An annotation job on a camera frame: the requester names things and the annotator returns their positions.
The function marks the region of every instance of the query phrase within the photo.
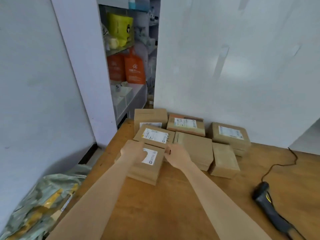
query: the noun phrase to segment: wooden tabletop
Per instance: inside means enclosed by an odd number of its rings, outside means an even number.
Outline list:
[[[62,218],[114,163],[134,122],[126,120],[62,213]],[[297,153],[296,166],[275,166],[265,181],[276,210],[306,237],[320,236],[320,156]],[[272,164],[289,164],[293,154],[282,148],[252,144],[237,157],[241,173],[234,179],[210,176],[272,239],[286,239],[251,199],[251,192]],[[301,239],[293,234],[294,239]],[[184,174],[163,162],[157,185],[126,178],[101,239],[219,239]]]

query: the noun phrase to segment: small cardboard box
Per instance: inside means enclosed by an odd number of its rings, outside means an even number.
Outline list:
[[[169,143],[173,143],[175,132],[157,128],[151,125],[142,125],[133,138],[134,141],[142,141],[148,145],[165,149]]]
[[[240,172],[240,168],[230,145],[212,143],[214,161],[208,172],[210,175],[232,179]]]
[[[165,129],[168,123],[167,110],[164,108],[134,110],[134,133],[137,134],[142,125],[152,125]]]
[[[169,113],[167,130],[206,136],[203,119],[176,113]]]
[[[250,148],[251,142],[245,128],[212,122],[208,129],[208,137],[213,142],[230,145],[234,153],[242,156]]]
[[[127,176],[148,184],[156,185],[165,150],[147,144],[144,145],[143,150],[147,151],[148,156],[141,163],[135,163],[130,168]],[[115,162],[120,156],[121,153],[118,153]]]
[[[191,161],[200,170],[207,171],[209,169],[214,160],[212,141],[209,138],[176,132],[173,143],[183,145],[189,153]]]

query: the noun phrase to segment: white door frame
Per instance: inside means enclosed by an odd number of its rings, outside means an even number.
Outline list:
[[[117,125],[97,0],[51,1],[94,136],[104,148]]]

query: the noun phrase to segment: baseboard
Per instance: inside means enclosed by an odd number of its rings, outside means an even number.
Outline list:
[[[90,160],[94,152],[98,149],[98,145],[95,142],[87,151],[87,153],[83,156],[81,161],[78,164],[87,164],[87,162]]]

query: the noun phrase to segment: forearm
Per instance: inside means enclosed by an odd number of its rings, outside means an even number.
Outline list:
[[[47,239],[100,239],[132,163],[132,160],[121,156],[82,196]]]
[[[221,240],[271,238],[191,162],[182,169]]]

